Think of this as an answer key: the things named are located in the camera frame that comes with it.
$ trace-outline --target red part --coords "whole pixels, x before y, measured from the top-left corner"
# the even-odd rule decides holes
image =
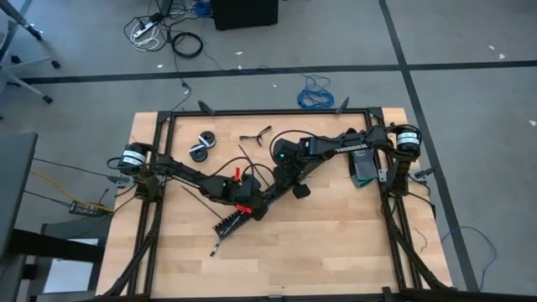
[[[238,177],[240,174],[241,174],[241,170],[238,167],[236,167],[235,168],[235,181],[238,181]]]
[[[235,207],[236,207],[237,210],[239,210],[239,211],[245,211],[245,212],[247,212],[248,214],[252,214],[252,209],[250,209],[249,207],[246,207],[246,206],[240,206],[240,205],[236,205]]]

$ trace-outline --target black disc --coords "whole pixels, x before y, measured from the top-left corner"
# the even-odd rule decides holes
[[[216,136],[211,131],[202,132],[200,134],[200,138],[198,138],[198,140],[200,141],[200,143],[202,145],[205,145],[206,148],[212,148],[212,147],[214,147],[216,145]]]
[[[197,163],[200,163],[207,159],[207,156],[209,155],[207,153],[207,149],[205,147],[199,148],[202,145],[195,145],[192,146],[190,149],[194,149],[193,151],[190,151],[190,157],[192,160],[194,160]]]

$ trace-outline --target black speaker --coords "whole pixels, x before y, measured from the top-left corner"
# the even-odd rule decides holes
[[[278,0],[211,0],[216,29],[240,29],[278,22]]]

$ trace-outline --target yellow cable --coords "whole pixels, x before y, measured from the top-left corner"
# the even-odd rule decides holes
[[[101,209],[103,211],[114,212],[113,209],[110,209],[108,207],[101,206],[101,205],[98,205],[98,204],[93,203],[93,202],[79,200],[78,198],[74,197],[73,195],[70,195],[69,193],[65,192],[55,180],[51,179],[49,176],[47,176],[45,174],[42,174],[42,173],[40,173],[38,171],[35,171],[35,170],[30,170],[30,173],[32,173],[35,176],[38,176],[38,177],[50,182],[56,189],[60,190],[60,193],[62,195],[65,195],[67,198],[69,198],[69,199],[71,199],[73,201],[79,202],[82,205],[86,205],[86,206],[94,206],[94,207],[96,207],[98,209]]]

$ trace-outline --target wooden table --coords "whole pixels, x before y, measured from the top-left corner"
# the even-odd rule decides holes
[[[383,114],[387,124],[407,123],[403,108],[384,108]],[[130,142],[152,143],[155,123],[156,112],[137,113]],[[273,130],[263,137],[262,148],[254,140],[239,141],[240,135],[255,135],[268,125]],[[366,128],[363,115],[178,117],[171,154],[175,160],[210,174],[229,159],[242,156],[238,147],[241,144],[253,162],[273,167],[268,147],[275,134],[303,129],[330,137],[348,128]],[[215,133],[216,146],[209,150],[207,161],[195,163],[188,149],[206,130]],[[290,133],[284,137],[296,141],[302,136]],[[162,150],[165,132],[161,138]],[[235,167],[242,170],[248,165],[246,161],[236,163],[220,174],[231,176]],[[270,174],[260,171],[270,182]],[[211,258],[209,253],[216,243],[212,227],[220,219],[188,194],[181,183],[169,182],[151,297],[371,294],[379,293],[384,286],[396,292],[377,185],[357,189],[349,179],[346,155],[337,155],[324,163],[305,183],[311,189],[309,197],[296,200],[288,193],[270,206],[262,221],[248,222]],[[425,188],[416,183],[410,182],[409,190],[427,198]],[[235,211],[192,191],[220,216]],[[118,198],[116,207],[131,196],[129,193]],[[431,208],[413,196],[405,197],[404,204],[414,249],[441,282],[451,284]],[[112,219],[98,294],[110,288],[133,254],[140,209],[141,201],[135,200]],[[402,254],[405,278],[411,285],[408,264]],[[142,292],[146,262],[147,257],[140,265],[138,292]]]

